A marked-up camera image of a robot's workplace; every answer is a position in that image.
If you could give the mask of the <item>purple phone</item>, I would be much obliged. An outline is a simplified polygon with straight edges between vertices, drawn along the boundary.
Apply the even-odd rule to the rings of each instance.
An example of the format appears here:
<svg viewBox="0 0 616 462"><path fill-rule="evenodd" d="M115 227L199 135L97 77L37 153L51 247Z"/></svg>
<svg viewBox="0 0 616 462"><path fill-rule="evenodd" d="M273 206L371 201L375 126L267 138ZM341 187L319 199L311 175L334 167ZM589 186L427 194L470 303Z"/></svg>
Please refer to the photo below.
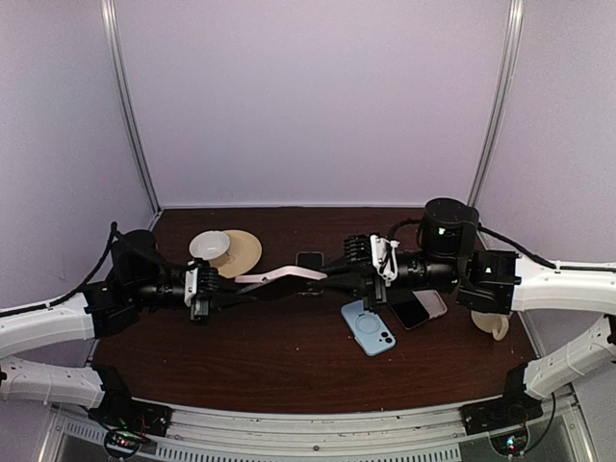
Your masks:
<svg viewBox="0 0 616 462"><path fill-rule="evenodd" d="M405 330L414 329L430 320L428 311L417 299L390 302L389 308Z"/></svg>

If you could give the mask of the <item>white phone case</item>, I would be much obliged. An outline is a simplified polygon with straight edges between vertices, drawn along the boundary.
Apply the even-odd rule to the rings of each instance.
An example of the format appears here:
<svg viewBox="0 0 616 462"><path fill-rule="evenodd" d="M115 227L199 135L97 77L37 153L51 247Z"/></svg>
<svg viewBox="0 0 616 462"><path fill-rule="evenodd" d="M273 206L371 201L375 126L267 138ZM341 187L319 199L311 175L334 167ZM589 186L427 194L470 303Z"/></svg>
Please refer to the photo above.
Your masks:
<svg viewBox="0 0 616 462"><path fill-rule="evenodd" d="M436 291L416 291L414 296L425 309L430 320L442 317L448 310L447 304Z"/></svg>

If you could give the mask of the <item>silver white phone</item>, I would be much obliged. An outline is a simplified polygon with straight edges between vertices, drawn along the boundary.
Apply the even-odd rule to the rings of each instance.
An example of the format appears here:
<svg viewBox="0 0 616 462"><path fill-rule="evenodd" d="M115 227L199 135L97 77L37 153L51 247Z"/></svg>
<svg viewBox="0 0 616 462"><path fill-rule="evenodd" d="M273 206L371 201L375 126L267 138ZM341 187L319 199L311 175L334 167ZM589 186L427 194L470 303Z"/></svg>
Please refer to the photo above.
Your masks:
<svg viewBox="0 0 616 462"><path fill-rule="evenodd" d="M270 282L255 283L239 290L240 295L255 297L260 301L275 301L290 296L321 297L324 290L312 287L306 279L285 277Z"/></svg>

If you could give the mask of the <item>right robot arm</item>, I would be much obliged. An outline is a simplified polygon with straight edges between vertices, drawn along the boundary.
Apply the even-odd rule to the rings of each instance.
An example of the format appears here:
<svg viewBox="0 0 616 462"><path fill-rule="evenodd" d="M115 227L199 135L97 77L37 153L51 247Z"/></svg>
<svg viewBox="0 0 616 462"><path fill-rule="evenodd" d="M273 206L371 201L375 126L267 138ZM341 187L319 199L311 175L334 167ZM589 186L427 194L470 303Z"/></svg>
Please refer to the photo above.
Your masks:
<svg viewBox="0 0 616 462"><path fill-rule="evenodd" d="M387 235L349 236L341 258L323 268L316 286L348 293L368 309L395 291L456 294L473 312L509 315L533 310L599 314L584 333L507 373L498 398L467 404L460 413L467 434L522 425L542 416L542 403L561 386L615 359L615 266L549 261L504 237L509 250L478 250L491 231L476 208L435 198L421 218L392 226Z"/></svg>

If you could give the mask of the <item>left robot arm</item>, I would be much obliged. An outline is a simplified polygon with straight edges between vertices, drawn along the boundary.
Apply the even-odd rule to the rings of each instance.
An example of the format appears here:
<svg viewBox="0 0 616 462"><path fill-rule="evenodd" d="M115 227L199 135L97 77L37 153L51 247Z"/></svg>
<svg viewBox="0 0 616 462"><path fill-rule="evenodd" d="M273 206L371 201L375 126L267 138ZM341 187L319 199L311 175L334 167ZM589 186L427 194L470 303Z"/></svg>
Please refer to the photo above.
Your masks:
<svg viewBox="0 0 616 462"><path fill-rule="evenodd" d="M19 353L74 340L121 333L142 310L186 308L205 322L228 307L252 301L206 261L167 261L154 234L111 230L102 257L112 261L106 278L88 275L74 290L48 301L1 312L1 398L81 406L106 424L142 423L145 412L113 367L63 368L19 359Z"/></svg>

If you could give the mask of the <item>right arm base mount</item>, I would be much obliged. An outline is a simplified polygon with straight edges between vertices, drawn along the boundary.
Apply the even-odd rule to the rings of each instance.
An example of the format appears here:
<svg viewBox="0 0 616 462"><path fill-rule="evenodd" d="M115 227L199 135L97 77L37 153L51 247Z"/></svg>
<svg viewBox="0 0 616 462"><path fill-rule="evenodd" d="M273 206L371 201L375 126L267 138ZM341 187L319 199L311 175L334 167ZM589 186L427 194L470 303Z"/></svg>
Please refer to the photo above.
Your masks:
<svg viewBox="0 0 616 462"><path fill-rule="evenodd" d="M544 414L539 401L507 401L501 398L466 404L459 411L467 435L522 425Z"/></svg>

